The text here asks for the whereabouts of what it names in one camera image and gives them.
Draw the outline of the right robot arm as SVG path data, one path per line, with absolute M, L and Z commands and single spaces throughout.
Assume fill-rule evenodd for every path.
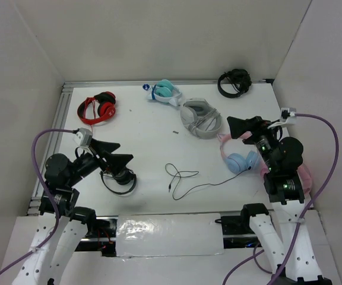
M 244 205 L 240 226 L 247 233 L 254 232 L 260 241 L 272 269 L 270 284 L 331 284 L 318 265 L 305 223 L 305 213 L 312 203 L 305 201 L 297 172 L 303 163 L 303 145 L 293 137 L 276 137 L 278 127 L 294 125 L 298 117 L 299 113 L 285 109 L 274 122 L 260 116 L 227 118 L 231 137 L 249 133 L 243 143 L 254 145 L 268 168 L 263 175 L 264 187 L 280 231 L 276 231 L 262 204 Z

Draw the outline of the blue pink cat-ear headphones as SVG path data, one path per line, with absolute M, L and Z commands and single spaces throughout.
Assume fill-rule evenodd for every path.
M 219 183 L 204 183 L 193 186 L 190 189 L 188 189 L 185 193 L 183 193 L 181 196 L 175 197 L 176 189 L 179 186 L 181 180 L 198 176 L 199 171 L 178 170 L 178 168 L 174 164 L 166 163 L 164 169 L 166 173 L 172 177 L 168 186 L 168 192 L 171 193 L 172 199 L 174 201 L 181 200 L 185 196 L 189 195 L 191 191 L 194 191 L 198 188 L 221 186 L 229 181 L 234 180 L 243 173 L 257 170 L 258 165 L 260 163 L 260 155 L 256 151 L 250 151 L 246 157 L 241 156 L 238 153 L 232 153 L 227 156 L 224 152 L 224 145 L 232 139 L 231 135 L 217 134 L 217 139 L 220 143 L 219 150 L 221 158 L 225 163 L 226 167 L 234 174 L 234 176 Z

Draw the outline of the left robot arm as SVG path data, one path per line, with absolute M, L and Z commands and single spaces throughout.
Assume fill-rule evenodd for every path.
M 75 185 L 99 169 L 120 185 L 136 183 L 135 173 L 127 168 L 132 154 L 116 154 L 118 143 L 92 139 L 81 144 L 75 159 L 57 153 L 45 163 L 45 191 L 40 200 L 36 233 L 13 284 L 59 284 L 81 239 L 96 234 L 95 210 L 76 205 Z

